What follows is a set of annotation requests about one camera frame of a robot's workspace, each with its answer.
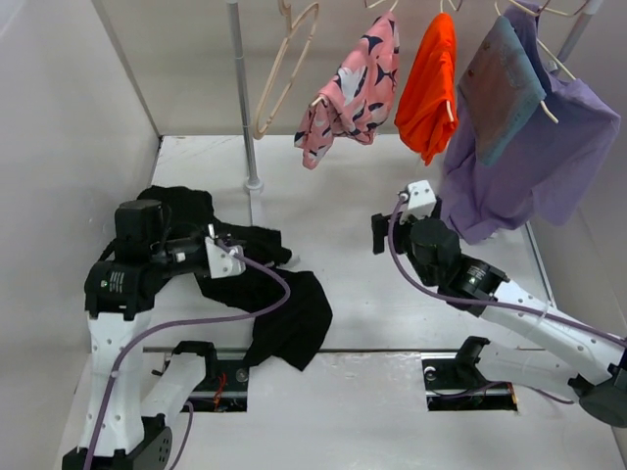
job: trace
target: clothing rack pole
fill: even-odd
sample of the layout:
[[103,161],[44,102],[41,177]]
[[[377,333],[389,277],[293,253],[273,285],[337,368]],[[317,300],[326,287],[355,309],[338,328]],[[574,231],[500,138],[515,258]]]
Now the clothing rack pole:
[[577,21],[570,29],[570,32],[568,33],[568,36],[566,36],[566,39],[561,46],[561,49],[559,49],[559,52],[557,53],[557,58],[560,62],[566,62],[566,59],[568,59],[570,53],[577,45],[579,38],[581,38],[581,35],[586,29],[586,26],[588,26],[588,23],[595,15],[595,13],[599,10],[602,3],[603,0],[590,0],[584,8],[583,12],[579,14],[579,16],[577,17]]
[[248,85],[246,83],[246,67],[244,65],[244,46],[242,44],[242,27],[239,22],[238,0],[226,0],[228,6],[228,22],[233,43],[235,73],[237,77],[237,91],[239,94],[239,111],[242,115],[242,134],[244,136],[244,148],[246,150],[246,163],[248,166],[248,179],[245,186],[248,191],[261,191],[264,187],[257,173],[257,159],[255,157],[255,144],[251,132],[251,113],[248,104]]

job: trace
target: sleeve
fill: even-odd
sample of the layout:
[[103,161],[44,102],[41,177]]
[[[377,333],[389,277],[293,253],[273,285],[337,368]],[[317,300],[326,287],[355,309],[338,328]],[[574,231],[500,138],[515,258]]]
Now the sleeve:
[[532,188],[534,208],[539,216],[554,225],[568,221],[601,169],[619,127],[619,116],[594,126],[589,138],[577,139],[581,145],[570,146],[571,157]]

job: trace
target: teal towel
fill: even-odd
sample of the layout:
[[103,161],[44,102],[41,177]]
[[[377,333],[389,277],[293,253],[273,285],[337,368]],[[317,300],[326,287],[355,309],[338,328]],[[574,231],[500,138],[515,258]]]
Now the teal towel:
[[547,96],[520,39],[498,17],[458,84],[476,136],[477,159],[497,162],[511,138]]

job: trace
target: cable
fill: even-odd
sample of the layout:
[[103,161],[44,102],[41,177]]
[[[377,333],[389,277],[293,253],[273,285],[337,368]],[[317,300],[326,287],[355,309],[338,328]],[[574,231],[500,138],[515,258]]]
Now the cable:
[[[419,282],[416,282],[408,274],[408,272],[405,270],[405,268],[401,264],[401,260],[399,259],[399,256],[396,253],[396,250],[394,248],[394,225],[399,218],[399,214],[401,213],[401,207],[406,203],[407,203],[406,195],[404,193],[401,193],[401,195],[399,196],[399,202],[394,207],[394,210],[392,212],[392,217],[390,218],[390,223],[388,225],[388,248],[390,250],[390,254],[392,255],[392,260],[394,261],[394,264],[401,272],[401,275],[410,284],[412,284],[413,287],[415,287],[422,294],[425,294],[434,299],[438,299],[440,301],[444,301],[444,302],[448,302],[452,304],[458,304],[458,305],[463,305],[463,306],[497,306],[499,308],[507,308],[507,309],[515,310],[515,311],[524,311],[525,313],[530,313],[536,316],[545,315],[543,311],[537,310],[535,308],[531,308],[525,305],[508,304],[505,302],[498,302],[498,301],[480,301],[480,300],[475,300],[475,299],[461,299],[458,297],[444,296],[436,292],[431,292],[422,284],[420,284]],[[545,317],[554,322],[561,323],[562,325],[570,326],[571,328],[575,328],[577,330],[584,331],[586,333],[590,333],[592,335],[608,340],[614,343],[615,345],[619,346],[620,348],[627,349],[627,342],[619,338],[616,338],[608,333],[605,333],[604,331],[598,330],[597,328],[594,328],[592,326],[588,326],[583,323],[570,320],[568,318],[562,318],[561,316],[553,315],[551,313],[547,313]]]
[[542,395],[546,399],[557,401],[558,403],[561,403],[561,404],[575,404],[575,402],[572,399],[561,399],[559,397],[556,397],[555,395],[551,395],[550,393],[545,392],[544,390],[533,389],[531,387],[528,387],[528,388]]
[[187,429],[185,430],[185,434],[183,435],[183,441],[180,443],[180,448],[178,449],[178,454],[176,455],[176,459],[174,463],[169,468],[169,470],[174,470],[176,465],[178,465],[178,461],[180,457],[183,455],[183,451],[185,450],[185,446],[187,446],[187,438],[189,438],[189,433],[192,430],[192,422],[194,421],[194,405],[191,401],[186,401],[185,405],[189,409],[189,419],[187,420]]
[[464,399],[466,397],[471,397],[473,395],[480,394],[481,392],[486,392],[492,389],[493,387],[496,387],[498,385],[502,385],[505,383],[506,382],[490,382],[489,384],[484,385],[483,387],[479,387],[478,389],[470,389],[470,390],[466,390],[465,392],[459,392],[458,394],[439,394],[438,392],[435,392],[433,390],[430,390],[429,392],[434,393],[435,395],[437,395],[438,397],[441,397],[444,400]]
[[222,372],[218,378],[219,387],[217,392],[214,394],[214,411],[217,411],[217,407],[219,406],[219,401],[222,400],[222,392],[224,391],[224,387],[226,386],[226,374]]
[[[228,248],[225,247],[224,244],[219,244],[219,246],[223,250],[228,251]],[[126,345],[126,347],[124,347],[120,351],[120,354],[118,354],[118,357],[114,361],[114,365],[111,368],[111,374],[109,375],[109,380],[107,381],[107,387],[105,388],[105,393],[104,393],[103,398],[102,398],[102,403],[100,405],[100,410],[98,411],[98,416],[96,417],[96,422],[94,424],[94,432],[91,435],[91,441],[89,442],[89,447],[87,448],[87,455],[85,456],[85,463],[83,464],[83,467],[82,467],[83,470],[91,470],[91,462],[92,462],[92,460],[94,458],[94,452],[96,451],[96,445],[98,444],[98,438],[100,437],[100,430],[102,429],[102,424],[103,424],[103,422],[105,420],[105,414],[107,412],[107,406],[109,405],[109,401],[111,399],[111,393],[113,392],[114,385],[116,383],[116,379],[117,379],[118,373],[120,371],[121,362],[124,360],[126,355],[128,353],[130,353],[130,351],[135,346],[137,346],[139,343],[141,343],[147,337],[149,337],[151,335],[154,335],[155,333],[158,333],[158,332],[160,332],[162,330],[166,330],[168,328],[173,328],[175,326],[208,325],[208,324],[212,324],[212,323],[224,323],[224,322],[229,322],[229,321],[239,321],[239,320],[247,320],[247,319],[250,319],[250,318],[256,318],[258,316],[262,316],[262,315],[265,315],[265,314],[270,313],[272,311],[275,311],[280,306],[283,306],[287,302],[287,300],[290,298],[290,295],[292,294],[292,292],[290,290],[290,286],[285,282],[285,280],[281,276],[276,274],[271,269],[268,269],[267,267],[263,266],[262,264],[259,264],[258,262],[255,262],[255,261],[253,261],[251,259],[248,259],[248,258],[246,258],[244,256],[241,256],[241,255],[239,255],[237,253],[233,254],[233,257],[238,259],[238,260],[240,260],[240,261],[243,261],[247,265],[253,267],[254,269],[257,269],[257,270],[263,272],[264,274],[267,274],[272,279],[274,279],[276,282],[278,282],[279,285],[285,291],[284,296],[279,301],[277,301],[276,303],[274,303],[274,304],[272,304],[270,306],[267,306],[266,308],[262,308],[261,310],[255,311],[253,313],[242,313],[242,314],[239,314],[239,315],[232,315],[232,316],[219,316],[219,317],[216,317],[216,318],[197,318],[197,319],[193,319],[193,320],[167,321],[167,322],[162,323],[160,325],[153,326],[152,328],[148,328],[146,331],[144,331],[143,333],[140,333],[135,338],[133,338],[128,343],[128,345]]]
[[[470,389],[470,390],[466,390],[465,392],[460,392],[458,394],[440,394],[434,390],[430,390],[429,392],[431,392],[434,395],[437,395],[438,397],[442,398],[443,400],[456,400],[456,399],[463,399],[465,397],[472,397],[474,395],[480,394],[480,393],[485,393],[488,390],[492,389],[493,387],[497,387],[499,385],[503,385],[506,384],[506,382],[490,382],[487,385],[484,385],[483,387],[479,387],[477,389]],[[543,397],[545,397],[546,399],[549,400],[553,400],[556,401],[558,403],[561,404],[575,404],[574,401],[570,400],[570,399],[561,399],[559,397],[556,397],[555,395],[551,395],[548,392],[545,392],[544,390],[540,390],[540,389],[534,389],[533,387],[527,387],[525,385],[523,385],[522,387],[526,387],[529,390],[533,390],[534,392],[542,395]]]

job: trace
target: white wall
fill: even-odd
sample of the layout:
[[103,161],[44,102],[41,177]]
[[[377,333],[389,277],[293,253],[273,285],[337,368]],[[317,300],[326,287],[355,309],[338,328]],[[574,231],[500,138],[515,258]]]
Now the white wall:
[[89,0],[0,3],[0,467],[43,470],[87,359],[84,278],[158,139]]

